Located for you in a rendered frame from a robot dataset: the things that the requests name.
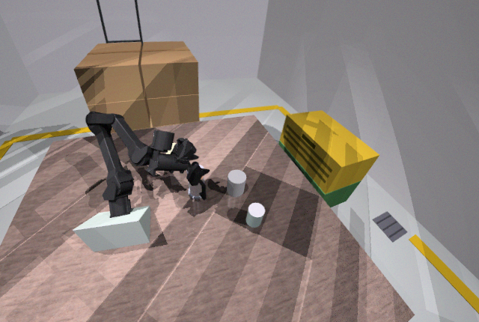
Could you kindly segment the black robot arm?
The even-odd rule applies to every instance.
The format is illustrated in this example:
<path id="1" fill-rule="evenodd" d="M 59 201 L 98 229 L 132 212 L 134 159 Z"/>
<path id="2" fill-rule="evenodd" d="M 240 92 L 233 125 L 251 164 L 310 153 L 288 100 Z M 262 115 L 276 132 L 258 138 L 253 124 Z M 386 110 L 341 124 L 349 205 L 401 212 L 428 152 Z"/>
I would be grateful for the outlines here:
<path id="1" fill-rule="evenodd" d="M 89 130 L 97 137 L 98 144 L 108 170 L 107 187 L 103 192 L 104 200 L 109 200 L 110 218 L 125 216 L 131 212 L 130 199 L 134 178 L 130 169 L 125 170 L 121 165 L 117 149 L 111 136 L 112 127 L 128 149 L 129 158 L 133 165 L 149 165 L 145 170 L 155 177 L 156 171 L 168 171 L 172 166 L 171 151 L 174 133 L 154 130 L 152 146 L 142 143 L 130 129 L 124 117 L 118 114 L 103 114 L 91 111 L 85 119 Z M 176 160 L 189 163 L 189 158 L 196 152 L 194 145 L 185 138 L 177 139 Z M 160 153 L 161 152 L 161 153 Z"/>

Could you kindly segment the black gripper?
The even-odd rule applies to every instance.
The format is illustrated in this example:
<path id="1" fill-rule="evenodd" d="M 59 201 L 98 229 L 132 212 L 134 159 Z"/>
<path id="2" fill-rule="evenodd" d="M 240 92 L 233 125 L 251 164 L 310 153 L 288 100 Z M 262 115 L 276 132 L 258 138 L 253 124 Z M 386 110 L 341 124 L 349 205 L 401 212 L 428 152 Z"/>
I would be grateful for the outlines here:
<path id="1" fill-rule="evenodd" d="M 205 174 L 209 173 L 209 169 L 204 169 L 201 168 L 200 166 L 192 166 L 192 164 L 189 162 L 188 164 L 179 162 L 176 160 L 175 157 L 177 157 L 176 154 L 171 152 L 171 157 L 172 157 L 172 166 L 170 168 L 170 173 L 174 173 L 174 171 L 179 171 L 180 173 L 183 173 L 184 170 L 188 172 L 186 178 L 190 182 L 192 186 L 197 186 L 201 180 L 201 177 L 203 177 Z M 197 160 L 198 156 L 192 155 L 188 160 Z"/>

